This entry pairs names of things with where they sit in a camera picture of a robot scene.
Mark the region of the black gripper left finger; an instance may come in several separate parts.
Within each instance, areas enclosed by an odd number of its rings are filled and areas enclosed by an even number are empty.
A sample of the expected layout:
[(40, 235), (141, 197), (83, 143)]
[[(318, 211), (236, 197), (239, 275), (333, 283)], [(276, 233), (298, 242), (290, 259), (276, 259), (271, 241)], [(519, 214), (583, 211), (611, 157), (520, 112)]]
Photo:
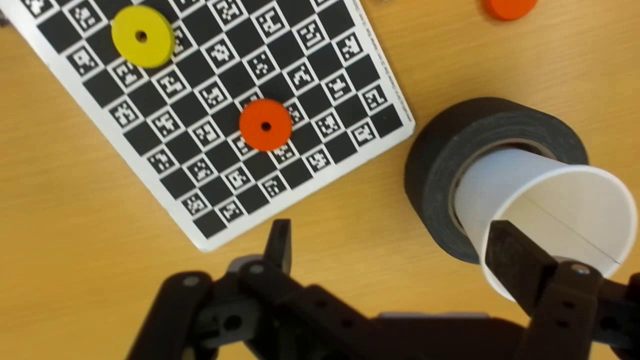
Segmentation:
[(274, 221), (267, 242), (265, 256), (281, 273), (288, 275), (293, 269), (293, 224), (288, 221)]

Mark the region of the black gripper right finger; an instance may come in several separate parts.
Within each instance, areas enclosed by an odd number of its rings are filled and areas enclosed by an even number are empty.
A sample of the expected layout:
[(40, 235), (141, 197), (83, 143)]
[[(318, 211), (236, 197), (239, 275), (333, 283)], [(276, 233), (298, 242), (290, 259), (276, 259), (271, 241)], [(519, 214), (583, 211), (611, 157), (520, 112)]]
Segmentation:
[(485, 265), (526, 313), (534, 314), (552, 288), (595, 288), (601, 275), (577, 260), (558, 260), (510, 221), (495, 221)]

